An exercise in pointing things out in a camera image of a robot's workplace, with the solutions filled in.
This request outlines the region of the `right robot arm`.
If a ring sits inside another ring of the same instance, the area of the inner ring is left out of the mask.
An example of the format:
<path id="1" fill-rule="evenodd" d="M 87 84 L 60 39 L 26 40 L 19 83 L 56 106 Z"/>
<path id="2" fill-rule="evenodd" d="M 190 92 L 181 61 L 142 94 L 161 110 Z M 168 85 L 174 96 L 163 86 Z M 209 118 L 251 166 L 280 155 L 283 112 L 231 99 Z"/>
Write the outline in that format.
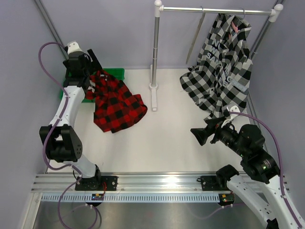
<path id="1" fill-rule="evenodd" d="M 259 127 L 244 124 L 236 131 L 231 118 L 220 117 L 207 120 L 204 128 L 192 128 L 190 131 L 201 146 L 212 136 L 212 144 L 220 141 L 241 157 L 243 171 L 257 183 L 265 198 L 261 198 L 232 165 L 216 171 L 216 185 L 236 194 L 265 228 L 305 227 L 305 220 L 285 189 L 281 163 L 263 148 L 265 138 Z"/>

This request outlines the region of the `red black plaid shirt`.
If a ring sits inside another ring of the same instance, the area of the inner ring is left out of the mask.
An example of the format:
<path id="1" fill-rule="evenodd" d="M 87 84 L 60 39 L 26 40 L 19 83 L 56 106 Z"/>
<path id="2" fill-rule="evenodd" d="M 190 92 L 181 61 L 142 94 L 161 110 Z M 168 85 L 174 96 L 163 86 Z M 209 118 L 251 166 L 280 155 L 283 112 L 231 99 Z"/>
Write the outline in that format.
<path id="1" fill-rule="evenodd" d="M 95 101 L 93 122 L 103 131 L 117 133 L 137 124 L 147 113 L 140 94 L 132 94 L 122 80 L 105 70 L 90 76 L 85 99 Z"/>

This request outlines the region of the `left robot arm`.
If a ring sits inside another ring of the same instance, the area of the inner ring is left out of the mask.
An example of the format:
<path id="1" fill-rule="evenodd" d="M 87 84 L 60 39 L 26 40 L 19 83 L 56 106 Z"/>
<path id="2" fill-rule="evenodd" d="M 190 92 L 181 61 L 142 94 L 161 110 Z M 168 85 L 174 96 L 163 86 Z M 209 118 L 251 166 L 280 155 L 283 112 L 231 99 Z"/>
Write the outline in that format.
<path id="1" fill-rule="evenodd" d="M 48 126 L 42 126 L 39 134 L 43 144 L 43 160 L 49 169 L 55 170 L 50 161 L 62 163 L 76 171 L 76 190 L 98 190 L 102 176 L 98 166 L 82 153 L 83 146 L 74 130 L 79 107 L 90 87 L 90 75 L 99 63 L 92 50 L 85 53 L 77 42 L 65 47 L 68 59 L 64 61 L 66 76 L 61 88 L 63 96 L 59 108 Z"/>

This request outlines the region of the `metal clothes hanger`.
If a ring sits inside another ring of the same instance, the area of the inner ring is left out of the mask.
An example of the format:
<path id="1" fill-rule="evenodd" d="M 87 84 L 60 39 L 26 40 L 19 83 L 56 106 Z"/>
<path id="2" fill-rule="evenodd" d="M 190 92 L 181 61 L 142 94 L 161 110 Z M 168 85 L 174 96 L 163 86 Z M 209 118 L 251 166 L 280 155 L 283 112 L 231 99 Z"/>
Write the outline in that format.
<path id="1" fill-rule="evenodd" d="M 185 64 L 188 64 L 188 62 L 189 62 L 189 59 L 190 59 L 191 54 L 193 52 L 193 48 L 194 48 L 194 45 L 196 43 L 197 37 L 199 35 L 199 32 L 201 30 L 201 27 L 202 27 L 204 19 L 205 19 L 205 12 L 204 12 L 204 10 L 202 10 L 202 16 L 199 19 L 199 22 L 198 22 L 198 25 L 197 25 L 197 29 L 196 29 L 195 34 L 193 36 L 193 39 L 192 39 L 191 46 L 190 46 L 188 54 L 187 54 L 187 58 L 186 58 Z"/>

